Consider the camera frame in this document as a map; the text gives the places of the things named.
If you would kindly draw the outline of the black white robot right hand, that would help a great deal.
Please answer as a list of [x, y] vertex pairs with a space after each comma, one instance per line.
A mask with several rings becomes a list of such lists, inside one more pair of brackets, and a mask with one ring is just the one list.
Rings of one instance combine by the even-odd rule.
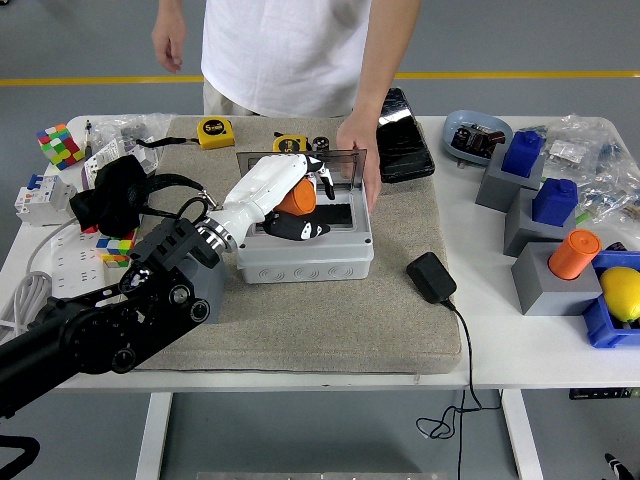
[[618, 480], [635, 480], [634, 474], [614, 455], [605, 453], [604, 458]]

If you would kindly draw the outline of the person's left hand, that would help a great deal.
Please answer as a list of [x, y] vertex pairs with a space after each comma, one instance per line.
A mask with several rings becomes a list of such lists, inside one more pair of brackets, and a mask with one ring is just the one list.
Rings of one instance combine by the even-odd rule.
[[362, 179], [370, 213], [375, 209], [382, 190], [380, 156], [377, 145], [377, 127], [380, 107], [362, 104], [354, 107], [337, 131], [337, 147], [340, 150], [365, 150], [366, 159]]

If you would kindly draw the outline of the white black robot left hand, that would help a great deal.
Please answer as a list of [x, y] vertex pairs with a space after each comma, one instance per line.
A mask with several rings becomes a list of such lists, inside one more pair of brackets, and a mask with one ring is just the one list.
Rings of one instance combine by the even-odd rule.
[[325, 193], [334, 199], [331, 174], [322, 160], [303, 153], [273, 153], [262, 157], [227, 194], [223, 206], [206, 213], [205, 220], [197, 226], [198, 232], [218, 253], [237, 250], [256, 223], [271, 236], [293, 241], [306, 241], [329, 233], [330, 227], [325, 223], [276, 210], [310, 173], [319, 175]]

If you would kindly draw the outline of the person's right hand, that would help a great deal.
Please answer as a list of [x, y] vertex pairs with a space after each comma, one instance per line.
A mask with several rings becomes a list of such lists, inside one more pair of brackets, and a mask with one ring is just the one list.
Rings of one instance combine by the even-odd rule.
[[158, 17], [152, 31], [152, 42], [157, 62], [169, 73], [182, 69], [186, 25], [182, 18]]

